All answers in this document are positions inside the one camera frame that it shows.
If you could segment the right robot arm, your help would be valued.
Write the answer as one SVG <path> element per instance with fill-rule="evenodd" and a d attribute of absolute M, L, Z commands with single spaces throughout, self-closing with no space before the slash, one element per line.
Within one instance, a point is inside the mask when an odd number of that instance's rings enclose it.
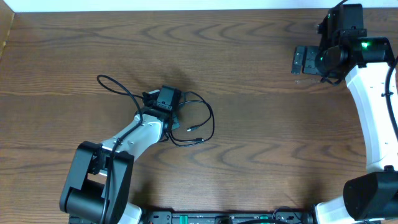
<path fill-rule="evenodd" d="M 341 1 L 318 25 L 318 46 L 295 48 L 292 73 L 345 82 L 360 119 L 366 174 L 342 196 L 315 205 L 302 223 L 375 223 L 397 218 L 397 58 L 386 37 L 370 37 L 363 7 Z"/>

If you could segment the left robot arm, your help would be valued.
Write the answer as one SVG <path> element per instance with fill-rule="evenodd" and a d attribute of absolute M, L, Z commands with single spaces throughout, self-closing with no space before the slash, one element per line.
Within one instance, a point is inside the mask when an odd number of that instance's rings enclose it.
<path fill-rule="evenodd" d="M 129 203 L 134 161 L 173 126 L 182 92 L 164 85 L 143 93 L 144 107 L 112 138 L 82 142 L 60 197 L 60 210 L 84 223 L 139 223 L 142 209 Z"/>

